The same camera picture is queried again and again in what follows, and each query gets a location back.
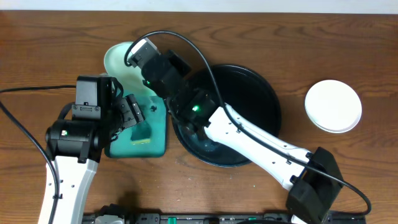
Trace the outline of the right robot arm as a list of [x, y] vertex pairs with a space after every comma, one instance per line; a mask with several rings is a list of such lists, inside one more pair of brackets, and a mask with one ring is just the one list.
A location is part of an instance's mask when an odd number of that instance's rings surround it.
[[139, 53], [129, 61], [142, 70], [145, 86], [163, 98], [174, 121], [198, 137], [211, 139], [246, 157], [288, 190], [286, 207], [294, 220], [321, 223], [342, 188], [334, 156], [288, 144], [252, 124], [217, 92], [194, 87], [184, 79], [191, 70], [175, 52]]

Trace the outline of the mint plate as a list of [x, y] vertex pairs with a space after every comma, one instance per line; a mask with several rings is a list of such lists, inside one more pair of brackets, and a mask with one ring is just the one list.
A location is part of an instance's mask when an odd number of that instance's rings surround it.
[[108, 49], [104, 56], [106, 73], [122, 84], [127, 95], [132, 93], [138, 96], [155, 96], [155, 92], [143, 84], [141, 69], [124, 64], [124, 54], [131, 44], [132, 42], [122, 42]]

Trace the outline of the white plate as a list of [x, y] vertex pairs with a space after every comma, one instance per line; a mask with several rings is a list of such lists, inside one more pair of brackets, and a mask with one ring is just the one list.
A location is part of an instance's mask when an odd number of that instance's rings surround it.
[[334, 134], [351, 131], [363, 112], [358, 94], [338, 80], [314, 84], [305, 96], [304, 107], [315, 126]]

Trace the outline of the green scrubbing sponge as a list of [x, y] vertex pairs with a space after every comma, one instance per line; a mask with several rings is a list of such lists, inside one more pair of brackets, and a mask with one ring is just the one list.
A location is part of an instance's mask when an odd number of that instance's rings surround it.
[[151, 142], [152, 130], [150, 126], [137, 126], [132, 128], [131, 144], [146, 144]]

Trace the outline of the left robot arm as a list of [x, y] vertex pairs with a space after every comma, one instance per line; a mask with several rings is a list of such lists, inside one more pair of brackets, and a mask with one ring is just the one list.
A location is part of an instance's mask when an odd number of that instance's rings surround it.
[[76, 98], [45, 133], [46, 188], [39, 223], [81, 223], [102, 150], [145, 120], [134, 95], [107, 74], [79, 76]]

